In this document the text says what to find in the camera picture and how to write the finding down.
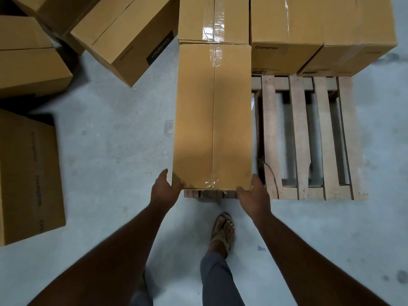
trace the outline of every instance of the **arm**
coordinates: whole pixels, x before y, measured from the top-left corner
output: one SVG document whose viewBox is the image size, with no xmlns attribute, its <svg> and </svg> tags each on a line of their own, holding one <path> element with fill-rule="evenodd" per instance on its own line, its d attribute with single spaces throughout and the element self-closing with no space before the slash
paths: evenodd
<svg viewBox="0 0 408 306">
<path fill-rule="evenodd" d="M 167 169 L 150 204 L 50 283 L 30 305 L 129 305 L 157 231 L 183 185 L 170 186 Z"/>
<path fill-rule="evenodd" d="M 298 305 L 387 305 L 310 247 L 271 212 L 268 192 L 257 175 L 253 188 L 237 189 Z"/>
</svg>

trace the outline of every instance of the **gray pants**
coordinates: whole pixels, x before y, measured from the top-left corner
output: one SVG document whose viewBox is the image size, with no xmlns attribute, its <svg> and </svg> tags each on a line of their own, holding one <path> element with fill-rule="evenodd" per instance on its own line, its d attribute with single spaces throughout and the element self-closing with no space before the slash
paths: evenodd
<svg viewBox="0 0 408 306">
<path fill-rule="evenodd" d="M 201 260 L 203 306 L 244 306 L 232 279 L 231 271 L 218 252 L 210 252 Z M 145 291 L 138 291 L 130 306 L 153 306 L 152 298 Z"/>
</svg>

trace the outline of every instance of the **person's left hand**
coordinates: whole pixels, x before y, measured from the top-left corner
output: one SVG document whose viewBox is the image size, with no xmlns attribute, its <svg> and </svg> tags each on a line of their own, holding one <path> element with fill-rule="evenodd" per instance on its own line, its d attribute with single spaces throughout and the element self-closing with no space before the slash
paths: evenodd
<svg viewBox="0 0 408 306">
<path fill-rule="evenodd" d="M 166 176 L 168 171 L 168 169 L 165 169 L 160 173 L 152 187 L 152 194 L 150 197 L 150 205 L 159 207 L 165 212 L 168 212 L 170 208 L 174 206 L 181 190 L 184 188 L 184 185 L 178 178 L 173 180 L 172 185 L 167 182 Z"/>
</svg>

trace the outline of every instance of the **hand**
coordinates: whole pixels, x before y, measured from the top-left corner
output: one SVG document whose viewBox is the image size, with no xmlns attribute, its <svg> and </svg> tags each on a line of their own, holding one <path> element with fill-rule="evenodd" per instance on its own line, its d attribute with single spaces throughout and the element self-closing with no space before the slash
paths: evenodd
<svg viewBox="0 0 408 306">
<path fill-rule="evenodd" d="M 173 180 L 172 185 L 167 182 L 168 171 L 168 169 L 165 169 L 157 177 L 150 197 L 150 205 L 159 207 L 165 212 L 168 212 L 174 206 L 181 190 L 184 188 L 184 185 L 178 179 L 177 181 Z"/>
<path fill-rule="evenodd" d="M 245 191 L 242 187 L 237 188 L 237 199 L 242 209 L 257 225 L 265 216 L 272 215 L 271 200 L 258 175 L 252 175 L 252 190 Z"/>
</svg>

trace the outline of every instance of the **concrete floor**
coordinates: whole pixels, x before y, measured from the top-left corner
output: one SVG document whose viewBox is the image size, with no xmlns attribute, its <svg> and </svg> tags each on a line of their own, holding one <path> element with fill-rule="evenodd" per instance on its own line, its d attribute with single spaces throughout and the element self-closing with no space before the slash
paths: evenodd
<svg viewBox="0 0 408 306">
<path fill-rule="evenodd" d="M 284 223 L 392 305 L 408 300 L 408 0 L 394 0 L 399 46 L 354 77 L 370 200 L 273 201 Z M 178 44 L 129 88 L 88 53 L 69 91 L 40 111 L 54 115 L 67 225 L 0 248 L 0 299 L 25 305 L 137 215 L 171 168 Z M 235 200 L 180 198 L 147 263 L 155 305 L 200 305 L 199 263 L 220 211 L 236 222 L 228 258 L 247 305 L 295 305 L 257 230 Z"/>
</svg>

